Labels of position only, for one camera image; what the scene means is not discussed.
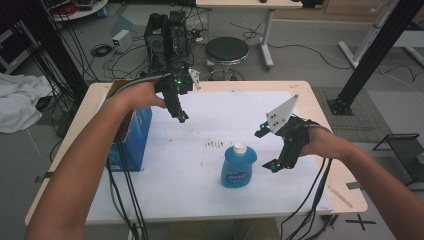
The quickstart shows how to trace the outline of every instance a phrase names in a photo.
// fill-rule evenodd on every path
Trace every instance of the floor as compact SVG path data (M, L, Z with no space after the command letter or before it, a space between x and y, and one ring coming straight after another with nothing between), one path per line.
M61 32L70 42L68 29L71 29L70 26L73 27L88 57L87 62L91 61L89 54L95 45L105 43L111 45L111 37L123 28L131 29L134 36L142 36L149 14L152 11L166 13L169 7L109 4L107 11L106 18L91 15L62 25ZM235 19L240 19L237 14L234 15ZM201 19L206 26L204 13L201 13ZM246 80L306 80L311 86L323 87L343 87L346 84L353 69L350 68L349 62L337 43L345 41L355 51L371 26L371 23L274 21L269 43L276 46L271 47L275 66L268 70L259 52L257 44L259 34L255 35L250 30L230 25L227 19L218 17L214 21L216 27L213 29L213 36L252 37L247 41L251 49L248 60L235 67L243 73ZM247 29L255 29L258 24L251 21L252 23L236 20L231 22ZM199 27L199 24L201 23L196 18L188 20L190 27L193 25ZM259 26L257 31L262 32L263 26ZM142 45L144 41L134 38L134 46ZM193 52L194 69L200 71L201 80L205 80L210 69L206 66L203 46L196 46ZM122 71L115 71L116 77L134 70L145 56L145 48L140 47L122 58L114 65L115 70ZM91 69L102 81L112 80L109 78L109 71L105 71L102 67L110 57L111 55L107 55L103 58L94 58L92 61ZM365 89L392 132L422 134L424 74L418 76L417 74L422 73L424 69L401 48L393 48L380 64L379 69L389 72L385 75L375 72L365 85ZM41 73L29 59L14 74L38 76ZM88 74L85 75L85 79L93 80ZM35 124L13 134L0 133L0 239L23 238L26 228L24 218L40 187L37 177L42 176L49 168L50 160L55 153L53 147L58 141L60 138L56 136L51 125ZM419 141L424 143L423 136L419 137ZM407 180L406 173L392 153L372 152L374 144L356 144L370 152L376 161L399 179ZM369 209L365 213L339 216L333 227L327 228L320 238L394 239L365 192L364 195L369 203ZM301 220L302 217L296 217L285 224L284 233L293 231ZM311 235L317 233L324 223L322 219L316 219ZM214 230L213 239L231 239L229 236L232 232L232 221L211 222L210 228ZM151 239L166 239L167 224L149 224L148 231ZM128 230L124 225L87 226L86 233L87 239L127 239L127 234Z

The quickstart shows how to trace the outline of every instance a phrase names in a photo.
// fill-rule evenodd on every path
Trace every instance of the white cloth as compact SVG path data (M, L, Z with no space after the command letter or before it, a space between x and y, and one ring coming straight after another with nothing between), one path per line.
M0 73L0 132L13 133L36 123L42 114L35 108L38 99L51 93L47 79L10 76Z

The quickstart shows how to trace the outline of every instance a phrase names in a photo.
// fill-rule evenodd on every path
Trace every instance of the bottle cap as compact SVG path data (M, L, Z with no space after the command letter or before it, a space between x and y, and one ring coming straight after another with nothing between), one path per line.
M235 143L233 150L237 156L243 156L247 151L247 146L243 143Z

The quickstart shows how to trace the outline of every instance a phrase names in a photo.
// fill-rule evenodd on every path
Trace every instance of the blue bottle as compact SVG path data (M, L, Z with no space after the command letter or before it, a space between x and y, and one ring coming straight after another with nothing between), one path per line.
M252 164L256 161L256 152L243 143L236 143L225 151L221 182L228 188L247 185L252 178Z

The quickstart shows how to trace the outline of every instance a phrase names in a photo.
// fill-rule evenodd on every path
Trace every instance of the black stool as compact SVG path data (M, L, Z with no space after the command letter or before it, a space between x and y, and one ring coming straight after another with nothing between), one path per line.
M206 57L209 61L222 65L222 68L213 70L207 77L209 80L244 80L243 75L234 69L230 69L230 65L239 64L246 60L249 56L249 46L233 37L218 37L206 44ZM215 79L216 73L222 72L222 78Z

